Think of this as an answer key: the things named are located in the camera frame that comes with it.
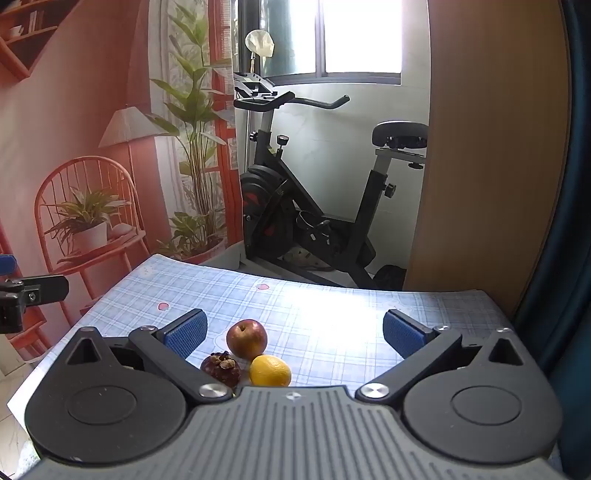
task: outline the window frame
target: window frame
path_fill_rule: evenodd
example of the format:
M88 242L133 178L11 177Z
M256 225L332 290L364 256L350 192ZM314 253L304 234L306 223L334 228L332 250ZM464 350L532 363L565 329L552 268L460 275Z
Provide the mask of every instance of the window frame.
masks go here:
M260 0L236 0L238 3L238 59L241 72L250 69L251 55L244 41L247 33L261 28ZM322 0L317 0L316 15L316 71L314 73L292 73L267 77L275 85L299 85L304 83L385 83L401 85L401 73L387 72L342 72L329 73L326 71L324 15ZM255 60L255 73L260 74L261 62Z

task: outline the lamp shade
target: lamp shade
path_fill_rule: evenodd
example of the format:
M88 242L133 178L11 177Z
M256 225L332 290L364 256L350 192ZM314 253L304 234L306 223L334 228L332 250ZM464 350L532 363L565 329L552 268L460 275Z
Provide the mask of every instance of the lamp shade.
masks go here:
M164 130L154 125L136 107L117 110L100 139L99 147L109 147L138 138L162 135Z

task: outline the bike seat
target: bike seat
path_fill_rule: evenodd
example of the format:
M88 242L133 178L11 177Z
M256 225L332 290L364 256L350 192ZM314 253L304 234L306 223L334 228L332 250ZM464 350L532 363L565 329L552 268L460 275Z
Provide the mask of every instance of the bike seat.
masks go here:
M424 124L390 120L376 125L372 143L376 147L427 148L427 131Z

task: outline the bike handlebar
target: bike handlebar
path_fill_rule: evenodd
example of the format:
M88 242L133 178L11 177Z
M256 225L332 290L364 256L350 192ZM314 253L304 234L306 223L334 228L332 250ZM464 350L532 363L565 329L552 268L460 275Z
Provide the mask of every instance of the bike handlebar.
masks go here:
M296 94L293 92L285 92L283 95L274 98L273 100L267 100L263 98L237 98L234 100L234 106L242 110L250 110L252 112L269 112L287 102L291 102L296 98Z
M269 100L268 98L237 98L234 100L234 107L252 112L269 112L286 103L300 103L301 105L315 106L324 110L334 110L346 104L349 100L351 100L349 95L343 95L332 103L326 103L319 102L318 100L310 100L309 98L299 98L293 92L286 92L273 100Z
M343 95L341 98L335 100L332 103L319 102L318 100L310 100L309 98L295 97L293 100L290 100L290 103L300 103L302 105L310 105L315 106L317 108L323 108L324 110L334 110L335 108L338 108L346 104L349 100L351 100L351 98L349 98L349 95Z

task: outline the wooden cabinet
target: wooden cabinet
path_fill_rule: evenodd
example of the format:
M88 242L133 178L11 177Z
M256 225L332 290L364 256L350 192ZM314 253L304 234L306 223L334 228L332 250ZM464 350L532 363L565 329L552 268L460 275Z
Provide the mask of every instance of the wooden cabinet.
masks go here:
M21 0L0 14L0 63L27 78L43 48L79 0Z
M404 288L484 290L510 316L544 245L568 146L560 1L428 7L427 166Z

